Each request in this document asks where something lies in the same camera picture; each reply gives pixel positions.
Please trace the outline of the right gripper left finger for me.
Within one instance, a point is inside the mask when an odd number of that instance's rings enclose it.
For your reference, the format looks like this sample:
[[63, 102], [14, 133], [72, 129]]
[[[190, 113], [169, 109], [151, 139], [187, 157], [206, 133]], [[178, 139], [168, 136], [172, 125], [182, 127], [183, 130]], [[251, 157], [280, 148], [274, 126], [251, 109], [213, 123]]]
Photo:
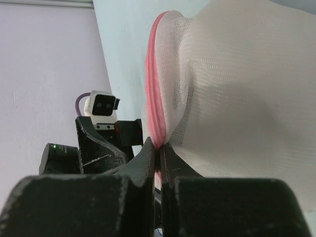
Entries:
[[155, 148], [117, 173], [29, 176], [13, 188], [0, 216], [3, 237], [151, 237], [155, 229]]

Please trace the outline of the white mesh laundry bag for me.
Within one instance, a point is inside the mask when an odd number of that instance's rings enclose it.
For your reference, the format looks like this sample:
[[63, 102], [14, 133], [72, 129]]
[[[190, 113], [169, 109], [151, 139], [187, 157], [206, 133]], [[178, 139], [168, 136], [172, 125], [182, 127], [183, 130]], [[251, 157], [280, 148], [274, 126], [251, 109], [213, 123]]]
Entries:
[[166, 11], [146, 55], [147, 131], [205, 177], [286, 182], [316, 208], [316, 12], [270, 0]]

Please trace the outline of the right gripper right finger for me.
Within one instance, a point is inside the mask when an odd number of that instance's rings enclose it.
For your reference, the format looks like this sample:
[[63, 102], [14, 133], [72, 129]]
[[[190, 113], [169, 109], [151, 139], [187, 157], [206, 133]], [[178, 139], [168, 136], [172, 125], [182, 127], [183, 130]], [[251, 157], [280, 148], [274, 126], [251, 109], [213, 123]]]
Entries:
[[158, 153], [165, 237], [309, 237], [290, 187], [278, 179], [205, 178], [164, 145]]

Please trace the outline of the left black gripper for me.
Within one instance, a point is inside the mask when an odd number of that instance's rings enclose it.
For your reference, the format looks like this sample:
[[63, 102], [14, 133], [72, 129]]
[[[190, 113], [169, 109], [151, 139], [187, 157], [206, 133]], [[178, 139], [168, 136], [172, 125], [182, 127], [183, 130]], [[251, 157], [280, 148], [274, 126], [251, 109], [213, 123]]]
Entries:
[[115, 173], [135, 157], [133, 146], [143, 146], [140, 119], [93, 124], [91, 117], [78, 116], [75, 122], [82, 174]]

